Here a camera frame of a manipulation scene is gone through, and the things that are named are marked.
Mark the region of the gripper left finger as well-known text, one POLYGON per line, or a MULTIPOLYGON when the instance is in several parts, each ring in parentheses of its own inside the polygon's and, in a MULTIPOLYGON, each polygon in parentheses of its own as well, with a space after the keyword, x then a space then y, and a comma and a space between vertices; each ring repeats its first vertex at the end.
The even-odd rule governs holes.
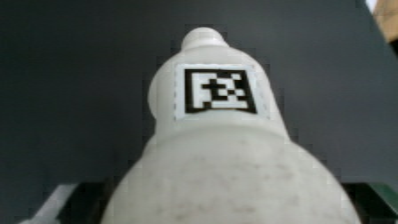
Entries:
POLYGON ((33 216, 17 224, 99 224, 110 194, 108 182, 58 185, 33 216))

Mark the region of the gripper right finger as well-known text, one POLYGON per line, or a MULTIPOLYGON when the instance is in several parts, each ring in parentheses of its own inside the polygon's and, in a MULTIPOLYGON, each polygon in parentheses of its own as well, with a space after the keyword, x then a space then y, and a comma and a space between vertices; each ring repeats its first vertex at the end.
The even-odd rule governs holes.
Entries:
POLYGON ((398 192, 383 183, 344 183, 362 224, 398 224, 398 192))

